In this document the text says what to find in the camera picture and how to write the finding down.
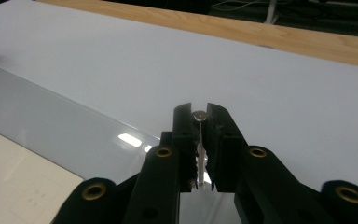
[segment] glossy white surface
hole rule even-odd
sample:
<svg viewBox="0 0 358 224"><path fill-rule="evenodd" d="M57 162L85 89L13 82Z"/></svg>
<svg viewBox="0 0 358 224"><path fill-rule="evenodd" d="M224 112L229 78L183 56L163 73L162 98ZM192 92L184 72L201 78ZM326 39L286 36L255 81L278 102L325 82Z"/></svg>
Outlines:
<svg viewBox="0 0 358 224"><path fill-rule="evenodd" d="M0 134L82 176L120 183L158 139L0 69ZM134 147L120 139L138 140Z"/></svg>
<svg viewBox="0 0 358 224"><path fill-rule="evenodd" d="M304 184L358 185L357 66L12 0L0 6L0 68L152 136L172 129L177 105L222 105ZM181 220L194 223L202 208L187 202Z"/></svg>

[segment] wooden edge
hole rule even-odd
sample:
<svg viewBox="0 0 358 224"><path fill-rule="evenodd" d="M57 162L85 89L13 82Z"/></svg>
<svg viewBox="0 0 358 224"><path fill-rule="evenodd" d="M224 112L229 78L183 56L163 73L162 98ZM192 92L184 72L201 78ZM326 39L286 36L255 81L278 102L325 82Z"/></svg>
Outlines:
<svg viewBox="0 0 358 224"><path fill-rule="evenodd" d="M357 36L335 35L101 0L39 0L39 2L358 65Z"/></svg>

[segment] white table surface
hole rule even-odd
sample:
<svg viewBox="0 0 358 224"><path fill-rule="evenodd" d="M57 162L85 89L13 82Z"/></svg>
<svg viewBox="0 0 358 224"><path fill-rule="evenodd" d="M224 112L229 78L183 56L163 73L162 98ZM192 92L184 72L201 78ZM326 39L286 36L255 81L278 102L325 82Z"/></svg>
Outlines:
<svg viewBox="0 0 358 224"><path fill-rule="evenodd" d="M358 66L12 0L0 68L154 136L215 103L302 183L358 185Z"/></svg>

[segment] black plastic part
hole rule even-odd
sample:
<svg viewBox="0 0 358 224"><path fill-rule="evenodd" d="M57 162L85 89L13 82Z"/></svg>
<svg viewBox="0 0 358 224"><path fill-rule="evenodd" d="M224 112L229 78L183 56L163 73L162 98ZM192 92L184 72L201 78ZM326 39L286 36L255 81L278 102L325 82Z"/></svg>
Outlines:
<svg viewBox="0 0 358 224"><path fill-rule="evenodd" d="M159 144L169 146L172 143L172 132L162 132L159 138Z"/></svg>
<svg viewBox="0 0 358 224"><path fill-rule="evenodd" d="M336 223L271 151L245 147L241 159L241 175L248 188L245 196L255 198L246 205L262 212L262 223Z"/></svg>
<svg viewBox="0 0 358 224"><path fill-rule="evenodd" d="M191 192L197 181L197 143L200 134L194 125L191 104L179 105L173 112L172 147L180 153L180 190Z"/></svg>
<svg viewBox="0 0 358 224"><path fill-rule="evenodd" d="M258 206L255 196L249 189L243 178L240 178L237 186L237 192L234 197L235 207L243 224L263 223L263 212Z"/></svg>
<svg viewBox="0 0 358 224"><path fill-rule="evenodd" d="M124 215L127 212L127 207L129 206L130 198L135 188L136 181L138 180L138 175L133 175L126 181L122 182L121 184L117 185L116 187L116 196L115 196L115 207L114 210L110 212L110 216L115 217L115 223L121 223Z"/></svg>
<svg viewBox="0 0 358 224"><path fill-rule="evenodd" d="M124 224L178 223L179 153L169 146L157 146L147 153L132 192Z"/></svg>
<svg viewBox="0 0 358 224"><path fill-rule="evenodd" d="M83 190L93 184L103 183L106 193L101 198L87 201L82 197ZM117 203L117 187L114 182L103 178L92 178L79 184L62 205L54 218L53 224L107 224L120 223L117 216L112 216Z"/></svg>
<svg viewBox="0 0 358 224"><path fill-rule="evenodd" d="M206 170L217 191L235 192L240 151L247 143L224 107L208 104L207 114L207 122L202 125L202 144L208 155Z"/></svg>
<svg viewBox="0 0 358 224"><path fill-rule="evenodd" d="M358 186L342 180L329 181L322 187L321 198L339 223L358 224Z"/></svg>

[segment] brass insert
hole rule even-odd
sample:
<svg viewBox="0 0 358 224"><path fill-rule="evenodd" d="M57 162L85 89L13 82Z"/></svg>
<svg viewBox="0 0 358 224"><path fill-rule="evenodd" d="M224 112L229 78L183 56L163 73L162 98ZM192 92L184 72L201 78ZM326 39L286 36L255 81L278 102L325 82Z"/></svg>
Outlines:
<svg viewBox="0 0 358 224"><path fill-rule="evenodd" d="M172 155L172 150L167 147L162 147L156 152L156 155L158 157L169 157Z"/></svg>
<svg viewBox="0 0 358 224"><path fill-rule="evenodd" d="M345 186L335 188L336 194L343 200L350 203L358 203L358 191Z"/></svg>
<svg viewBox="0 0 358 224"><path fill-rule="evenodd" d="M93 183L88 185L81 196L84 200L92 201L101 198L106 193L106 185L102 182Z"/></svg>
<svg viewBox="0 0 358 224"><path fill-rule="evenodd" d="M253 147L251 149L249 149L249 153L257 158L264 158L267 156L267 152L265 150L263 150L262 148L256 148Z"/></svg>

